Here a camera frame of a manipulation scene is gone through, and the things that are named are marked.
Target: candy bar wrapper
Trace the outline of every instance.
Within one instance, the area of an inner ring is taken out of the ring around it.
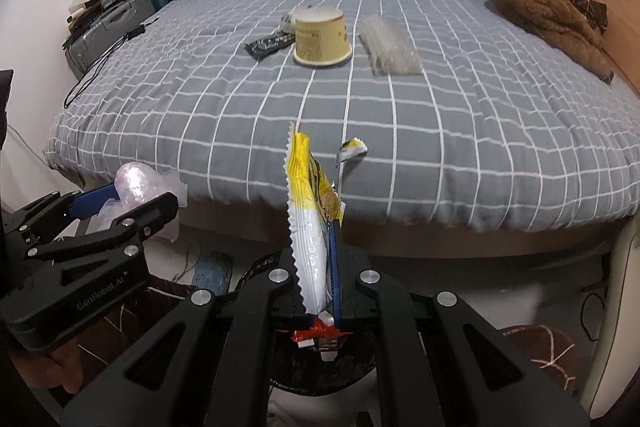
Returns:
[[[318,315],[329,304],[328,222],[342,222],[344,204],[309,150],[309,137],[292,124],[284,164],[289,232],[300,294],[306,313]]]
[[[254,42],[248,42],[244,48],[249,54],[260,61],[264,57],[274,54],[278,50],[287,48],[296,41],[296,36],[285,32],[277,32]]]

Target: brown fur coat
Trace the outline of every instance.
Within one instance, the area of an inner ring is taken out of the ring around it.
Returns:
[[[611,67],[601,48],[602,34],[569,0],[492,0],[514,24],[564,51],[574,62],[606,82]]]

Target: yellow paper cup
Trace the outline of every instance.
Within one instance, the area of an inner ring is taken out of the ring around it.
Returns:
[[[331,6],[295,10],[293,58],[305,66],[333,66],[351,58],[344,12]]]

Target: mattress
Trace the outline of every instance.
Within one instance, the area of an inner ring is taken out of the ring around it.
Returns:
[[[345,12],[353,58],[255,62],[243,43],[295,6]],[[420,76],[373,76],[367,15],[406,29]],[[57,117],[45,154],[69,176],[132,160],[174,168],[192,198],[286,206],[291,122],[359,221],[543,230],[638,209],[640,103],[494,13],[488,0],[177,0]],[[359,137],[363,158],[335,166]]]

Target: plastic wrap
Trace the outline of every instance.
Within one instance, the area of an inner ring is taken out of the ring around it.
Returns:
[[[120,201],[108,200],[102,206],[96,219],[92,220],[92,226],[87,230],[88,233],[107,230],[116,217],[126,214],[166,192],[171,192],[178,198],[179,206],[187,206],[187,185],[180,181],[177,171],[167,171],[161,174],[153,167],[143,163],[127,163],[118,169],[114,185]],[[176,216],[156,235],[173,242],[178,239],[179,232],[179,221]]]
[[[422,74],[420,57],[406,30],[379,15],[365,17],[359,27],[373,74]]]
[[[340,201],[321,166],[311,156],[309,137],[292,124],[284,164],[287,173],[291,250],[307,313],[318,315],[329,302],[327,290],[327,223],[342,221]]]

